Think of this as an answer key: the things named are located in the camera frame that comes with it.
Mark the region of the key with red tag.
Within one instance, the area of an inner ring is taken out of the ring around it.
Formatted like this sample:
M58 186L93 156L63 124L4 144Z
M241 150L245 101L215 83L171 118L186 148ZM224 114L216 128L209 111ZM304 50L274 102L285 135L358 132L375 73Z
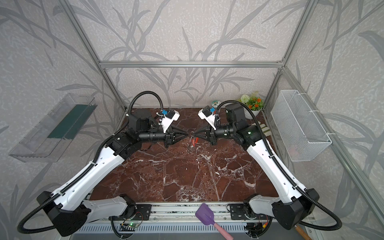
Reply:
M193 147L196 146L196 144L198 143L198 140L199 140L199 138L197 138L197 137L193 138L193 140L192 140Z

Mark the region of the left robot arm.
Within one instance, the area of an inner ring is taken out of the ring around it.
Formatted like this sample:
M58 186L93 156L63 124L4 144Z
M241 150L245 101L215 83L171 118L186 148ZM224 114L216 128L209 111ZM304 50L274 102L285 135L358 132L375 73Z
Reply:
M125 194L99 201L86 200L86 196L105 176L139 151L143 143L164 143L167 148L188 136L180 128L172 127L180 117L178 111L163 110L158 117L155 120L146 109L134 111L123 130L102 144L87 166L52 193L43 192L38 196L38 202L43 204L49 197L58 195L43 209L62 237L102 218L134 215L136 203Z

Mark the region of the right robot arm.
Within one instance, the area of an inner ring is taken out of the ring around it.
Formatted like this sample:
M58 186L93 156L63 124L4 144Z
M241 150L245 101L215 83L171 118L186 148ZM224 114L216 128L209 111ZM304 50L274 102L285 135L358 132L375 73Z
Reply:
M215 125L215 109L209 106L198 112L202 120L208 122L206 128L195 132L196 137L216 145L221 138L233 139L259 164L277 191L277 197L265 197L254 194L244 200L244 212L247 218L257 215L275 218L285 229L290 230L312 213L314 204L307 200L284 176L287 173L297 186L305 190L294 175L282 163L269 142L264 142L262 132L256 125L249 125L245 109L240 104L226 106L227 123Z

